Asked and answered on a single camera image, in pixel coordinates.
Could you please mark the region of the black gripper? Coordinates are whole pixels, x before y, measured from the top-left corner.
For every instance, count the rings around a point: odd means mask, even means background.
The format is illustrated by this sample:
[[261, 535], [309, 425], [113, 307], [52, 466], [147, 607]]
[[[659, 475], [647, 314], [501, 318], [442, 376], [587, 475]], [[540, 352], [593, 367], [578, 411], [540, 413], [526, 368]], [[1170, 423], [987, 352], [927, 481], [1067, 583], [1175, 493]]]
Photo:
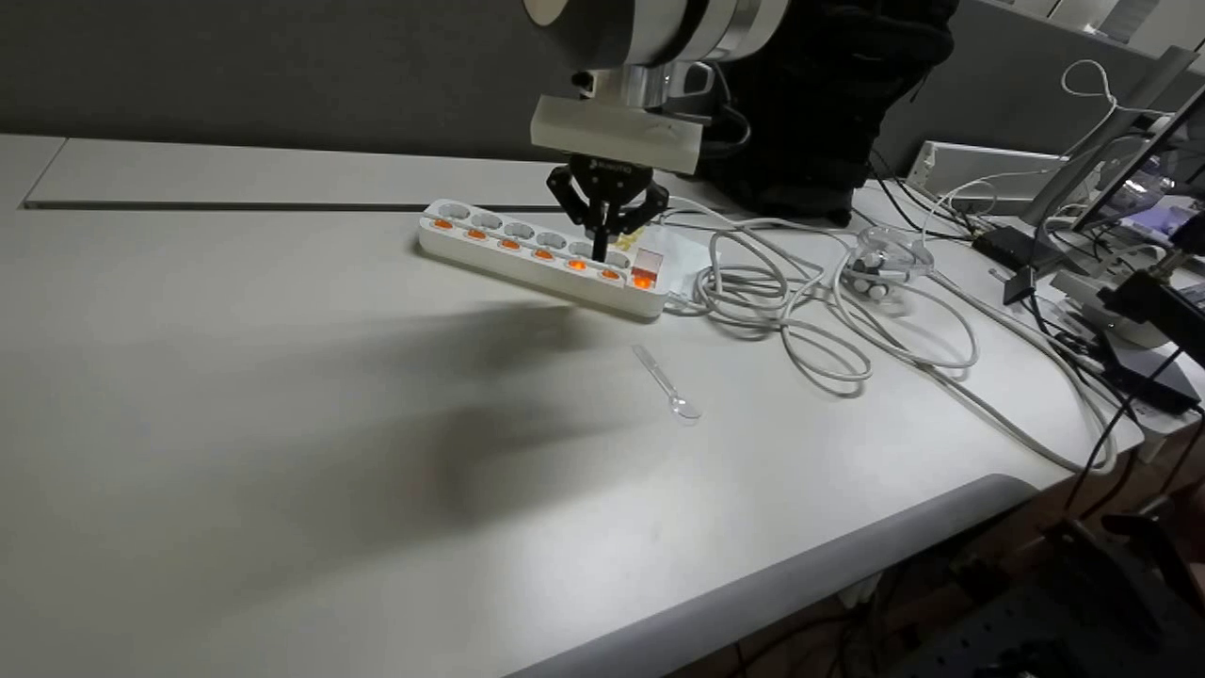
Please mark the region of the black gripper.
[[633, 236], [638, 228], [653, 224], [666, 213], [669, 194], [653, 180], [644, 165], [604, 162], [573, 154], [569, 162], [553, 165], [546, 176], [549, 195], [578, 228], [593, 229], [593, 260], [605, 260], [609, 229], [613, 240]]

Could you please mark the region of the robot arm silver white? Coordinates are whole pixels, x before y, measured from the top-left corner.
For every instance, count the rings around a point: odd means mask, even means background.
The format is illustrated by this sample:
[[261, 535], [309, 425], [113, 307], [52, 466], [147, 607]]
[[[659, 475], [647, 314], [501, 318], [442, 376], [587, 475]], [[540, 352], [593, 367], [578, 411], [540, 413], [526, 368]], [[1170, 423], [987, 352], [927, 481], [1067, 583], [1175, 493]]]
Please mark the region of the robot arm silver white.
[[666, 213], [656, 180], [694, 175], [710, 120], [673, 113], [705, 96], [716, 66], [760, 53], [791, 0], [519, 0], [573, 68], [569, 96], [544, 96], [526, 137], [556, 150], [546, 187], [587, 235], [593, 258]]

